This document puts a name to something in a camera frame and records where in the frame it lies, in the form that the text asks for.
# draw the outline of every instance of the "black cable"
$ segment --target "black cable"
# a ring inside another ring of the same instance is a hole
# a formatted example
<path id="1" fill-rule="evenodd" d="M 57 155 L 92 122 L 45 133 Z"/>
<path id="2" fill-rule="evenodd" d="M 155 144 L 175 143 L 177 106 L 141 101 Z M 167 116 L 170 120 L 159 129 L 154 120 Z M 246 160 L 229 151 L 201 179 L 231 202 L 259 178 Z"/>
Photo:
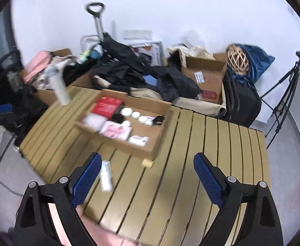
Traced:
<path id="1" fill-rule="evenodd" d="M 17 196 L 23 197 L 23 194 L 17 193 L 17 192 L 15 192 L 15 191 L 11 190 L 8 186 L 6 186 L 6 185 L 5 185 L 4 183 L 2 183 L 1 181 L 0 181 L 0 184 L 1 184 L 3 187 L 5 187 L 9 192 L 11 192 L 11 193 L 13 193 L 13 194 L 15 194 L 15 195 L 17 195 Z"/>

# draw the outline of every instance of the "red box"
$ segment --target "red box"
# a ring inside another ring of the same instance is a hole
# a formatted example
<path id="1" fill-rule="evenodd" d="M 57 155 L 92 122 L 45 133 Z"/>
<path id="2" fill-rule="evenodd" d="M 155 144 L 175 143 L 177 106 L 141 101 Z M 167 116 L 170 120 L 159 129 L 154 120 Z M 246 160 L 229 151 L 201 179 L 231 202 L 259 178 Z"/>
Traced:
<path id="1" fill-rule="evenodd" d="M 94 106 L 92 113 L 102 115 L 111 119 L 111 116 L 119 109 L 123 104 L 120 99 L 111 97 L 102 97 L 99 102 Z"/>

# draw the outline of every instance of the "pink package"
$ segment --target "pink package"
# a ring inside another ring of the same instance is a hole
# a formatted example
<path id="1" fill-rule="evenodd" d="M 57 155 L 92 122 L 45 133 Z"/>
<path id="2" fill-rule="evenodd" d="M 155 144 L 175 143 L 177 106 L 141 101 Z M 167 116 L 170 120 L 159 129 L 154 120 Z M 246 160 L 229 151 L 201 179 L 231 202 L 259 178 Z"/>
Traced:
<path id="1" fill-rule="evenodd" d="M 131 133 L 131 127 L 107 121 L 104 123 L 99 133 L 111 139 L 117 138 L 126 141 Z"/>

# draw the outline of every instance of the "red object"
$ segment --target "red object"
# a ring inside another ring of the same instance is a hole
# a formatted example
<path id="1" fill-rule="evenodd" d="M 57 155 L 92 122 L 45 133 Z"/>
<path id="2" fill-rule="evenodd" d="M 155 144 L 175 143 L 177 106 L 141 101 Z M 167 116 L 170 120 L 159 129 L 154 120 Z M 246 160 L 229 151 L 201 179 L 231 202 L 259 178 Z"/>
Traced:
<path id="1" fill-rule="evenodd" d="M 200 93 L 199 96 L 200 96 L 201 100 L 204 100 L 204 99 L 216 100 L 217 93 L 214 91 L 210 91 L 210 90 L 202 90 L 202 93 Z"/>
<path id="2" fill-rule="evenodd" d="M 118 107 L 122 105 L 123 101 L 110 97 L 102 97 L 94 106 L 92 113 L 102 115 L 111 119 L 111 116 L 117 111 Z"/>

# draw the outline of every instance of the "wicker ball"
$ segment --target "wicker ball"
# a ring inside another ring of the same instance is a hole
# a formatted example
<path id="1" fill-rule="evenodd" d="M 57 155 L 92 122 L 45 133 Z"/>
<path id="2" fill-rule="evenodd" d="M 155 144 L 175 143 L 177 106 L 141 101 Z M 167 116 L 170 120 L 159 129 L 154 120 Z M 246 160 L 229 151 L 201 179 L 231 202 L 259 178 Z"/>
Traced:
<path id="1" fill-rule="evenodd" d="M 230 44 L 226 51 L 228 54 L 228 65 L 236 74 L 246 75 L 249 71 L 249 61 L 241 47 Z"/>

